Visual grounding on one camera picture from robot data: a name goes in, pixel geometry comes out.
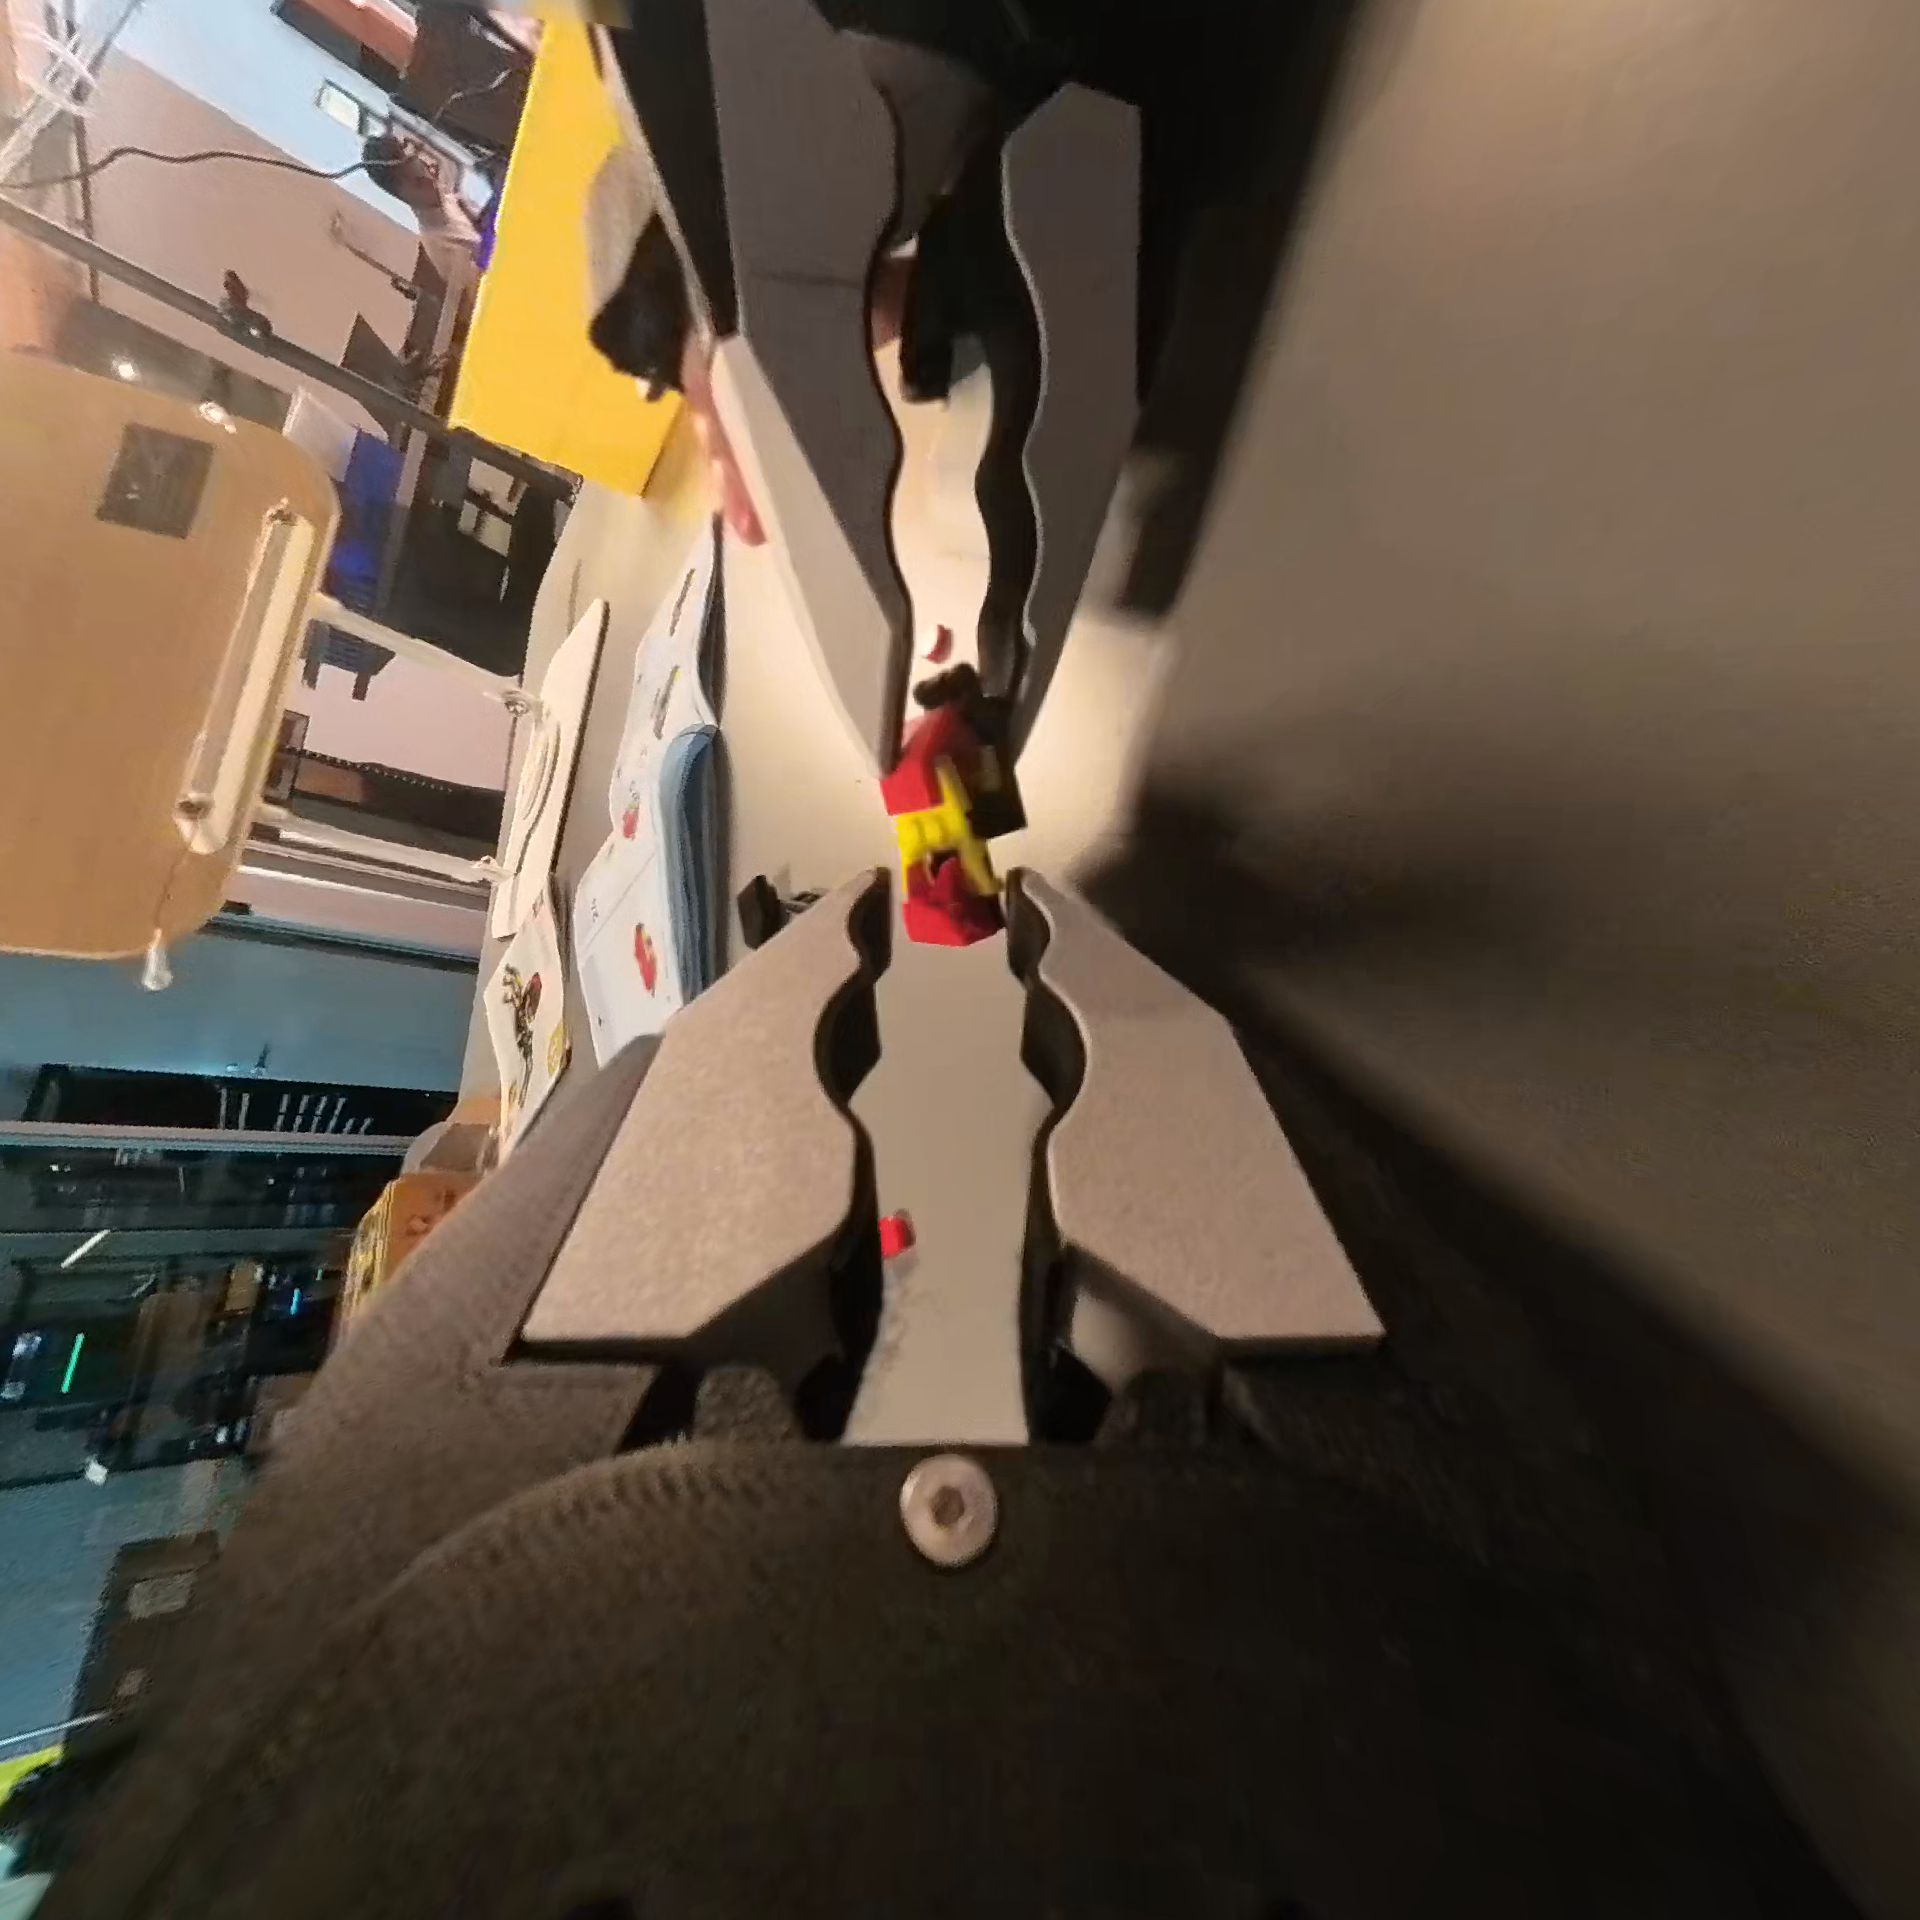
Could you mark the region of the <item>red yellow lego body assembly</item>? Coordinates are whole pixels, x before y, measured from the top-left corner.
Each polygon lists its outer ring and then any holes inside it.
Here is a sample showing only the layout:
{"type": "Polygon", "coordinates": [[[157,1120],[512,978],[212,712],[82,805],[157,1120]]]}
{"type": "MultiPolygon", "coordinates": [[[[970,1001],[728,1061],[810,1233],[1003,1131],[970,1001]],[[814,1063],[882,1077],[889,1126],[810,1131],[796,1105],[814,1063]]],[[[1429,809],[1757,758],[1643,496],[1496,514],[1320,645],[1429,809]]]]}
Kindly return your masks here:
{"type": "Polygon", "coordinates": [[[992,843],[1026,826],[1013,706],[971,663],[915,687],[880,801],[897,832],[902,934],[912,944],[970,950],[1003,931],[992,843]]]}

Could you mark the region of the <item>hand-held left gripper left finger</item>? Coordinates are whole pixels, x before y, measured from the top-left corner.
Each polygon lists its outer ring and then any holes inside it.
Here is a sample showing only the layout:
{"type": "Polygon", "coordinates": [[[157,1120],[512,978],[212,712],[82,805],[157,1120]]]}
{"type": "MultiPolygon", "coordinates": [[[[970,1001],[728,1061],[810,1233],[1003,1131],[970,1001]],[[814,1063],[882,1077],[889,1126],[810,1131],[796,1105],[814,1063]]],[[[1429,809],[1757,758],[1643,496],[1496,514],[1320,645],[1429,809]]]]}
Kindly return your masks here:
{"type": "Polygon", "coordinates": [[[894,883],[858,872],[681,1008],[518,1327],[541,1360],[760,1368],[851,1410],[880,1321],[874,1142],[894,883]]]}

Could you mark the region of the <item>yellow plastic bin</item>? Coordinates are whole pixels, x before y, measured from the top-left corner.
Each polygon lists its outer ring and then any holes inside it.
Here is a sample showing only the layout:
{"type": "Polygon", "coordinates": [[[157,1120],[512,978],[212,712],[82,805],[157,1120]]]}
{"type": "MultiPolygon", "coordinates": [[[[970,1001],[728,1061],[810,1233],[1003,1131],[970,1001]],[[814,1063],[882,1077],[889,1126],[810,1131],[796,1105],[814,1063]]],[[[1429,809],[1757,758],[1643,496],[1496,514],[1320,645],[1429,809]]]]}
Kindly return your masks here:
{"type": "Polygon", "coordinates": [[[643,496],[681,418],[676,376],[634,371],[634,255],[656,234],[685,341],[709,345],[634,111],[603,77],[586,6],[532,6],[534,67],[448,422],[598,489],[643,496]]]}

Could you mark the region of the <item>lego instruction booklet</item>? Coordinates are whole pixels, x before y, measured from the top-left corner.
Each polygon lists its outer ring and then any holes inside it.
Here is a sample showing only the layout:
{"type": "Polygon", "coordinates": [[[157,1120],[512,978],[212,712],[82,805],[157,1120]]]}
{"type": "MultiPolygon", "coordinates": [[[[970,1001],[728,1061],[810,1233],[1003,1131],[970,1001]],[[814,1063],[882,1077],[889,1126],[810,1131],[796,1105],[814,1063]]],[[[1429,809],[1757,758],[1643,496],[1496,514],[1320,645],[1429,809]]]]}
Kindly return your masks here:
{"type": "Polygon", "coordinates": [[[608,777],[608,840],[569,913],[596,1063],[664,1035],[728,966],[728,823],[714,680],[724,641],[724,536],[694,538],[636,650],[608,777]]]}
{"type": "Polygon", "coordinates": [[[498,1082],[497,1163],[504,1163],[569,1067],[566,967],[552,880],[497,963],[485,1015],[498,1082]]]}

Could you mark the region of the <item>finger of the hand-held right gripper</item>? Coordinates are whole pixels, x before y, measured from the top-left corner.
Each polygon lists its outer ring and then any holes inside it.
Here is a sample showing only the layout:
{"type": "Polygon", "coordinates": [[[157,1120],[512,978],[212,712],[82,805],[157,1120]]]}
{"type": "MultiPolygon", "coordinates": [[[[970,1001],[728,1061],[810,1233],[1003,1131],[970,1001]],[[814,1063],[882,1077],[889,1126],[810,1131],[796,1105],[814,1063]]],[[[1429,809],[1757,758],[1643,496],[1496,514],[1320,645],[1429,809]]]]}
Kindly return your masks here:
{"type": "Polygon", "coordinates": [[[736,297],[714,393],[822,681],[889,770],[915,635],[894,543],[902,448],[872,336],[897,125],[814,6],[705,14],[736,297]]]}
{"type": "Polygon", "coordinates": [[[1139,109],[1054,93],[1000,151],[1005,294],[977,506],[990,581],[977,665],[1022,752],[1050,695],[1139,418],[1139,109]]]}

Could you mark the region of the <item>person's right hand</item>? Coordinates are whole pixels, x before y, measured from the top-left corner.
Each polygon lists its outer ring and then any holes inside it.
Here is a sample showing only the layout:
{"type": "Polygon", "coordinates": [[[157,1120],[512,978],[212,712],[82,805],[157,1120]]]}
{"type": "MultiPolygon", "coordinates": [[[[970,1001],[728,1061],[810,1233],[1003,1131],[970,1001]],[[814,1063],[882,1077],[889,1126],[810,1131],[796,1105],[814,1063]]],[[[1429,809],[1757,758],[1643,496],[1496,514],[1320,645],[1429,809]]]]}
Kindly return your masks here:
{"type": "Polygon", "coordinates": [[[710,491],[723,525],[748,549],[763,547],[761,517],[714,400],[710,347],[697,333],[688,336],[681,353],[680,392],[709,464],[710,491]]]}

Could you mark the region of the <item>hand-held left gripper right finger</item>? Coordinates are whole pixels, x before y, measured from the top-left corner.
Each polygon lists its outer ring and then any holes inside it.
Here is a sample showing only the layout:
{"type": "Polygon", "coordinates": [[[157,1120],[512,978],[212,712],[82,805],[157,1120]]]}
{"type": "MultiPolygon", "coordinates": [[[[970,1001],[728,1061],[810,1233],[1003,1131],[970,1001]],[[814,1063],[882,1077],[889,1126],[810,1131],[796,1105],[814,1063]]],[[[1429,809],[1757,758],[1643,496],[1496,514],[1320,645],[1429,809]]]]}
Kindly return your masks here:
{"type": "Polygon", "coordinates": [[[1024,1408],[1376,1350],[1382,1319],[1227,1017],[1036,870],[1013,874],[1005,907],[1022,1066],[1046,1098],[1024,1214],[1024,1408]]]}

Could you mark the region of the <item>closed lego instruction booklet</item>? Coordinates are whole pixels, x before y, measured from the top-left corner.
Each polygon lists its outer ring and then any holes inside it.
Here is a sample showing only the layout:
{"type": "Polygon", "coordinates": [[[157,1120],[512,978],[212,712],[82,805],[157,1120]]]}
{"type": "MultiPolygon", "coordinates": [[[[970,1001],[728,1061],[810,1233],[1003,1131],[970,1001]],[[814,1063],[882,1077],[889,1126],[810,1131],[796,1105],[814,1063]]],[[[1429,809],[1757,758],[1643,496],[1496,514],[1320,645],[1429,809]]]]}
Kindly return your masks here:
{"type": "Polygon", "coordinates": [[[497,963],[485,1015],[498,1082],[497,1163],[504,1163],[569,1067],[566,967],[552,880],[497,963]]]}

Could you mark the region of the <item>colourful cardboard lego box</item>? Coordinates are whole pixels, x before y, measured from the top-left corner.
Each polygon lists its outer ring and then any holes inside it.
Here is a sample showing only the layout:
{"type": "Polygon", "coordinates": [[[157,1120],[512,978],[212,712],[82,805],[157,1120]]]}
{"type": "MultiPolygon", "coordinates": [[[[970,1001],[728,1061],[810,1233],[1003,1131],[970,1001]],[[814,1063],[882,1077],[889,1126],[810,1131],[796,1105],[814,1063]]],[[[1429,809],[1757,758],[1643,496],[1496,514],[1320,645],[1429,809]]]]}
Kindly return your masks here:
{"type": "Polygon", "coordinates": [[[469,1095],[410,1145],[401,1171],[353,1234],[330,1335],[334,1350],[408,1258],[488,1179],[497,1163],[498,1126],[500,1093],[469,1095]]]}

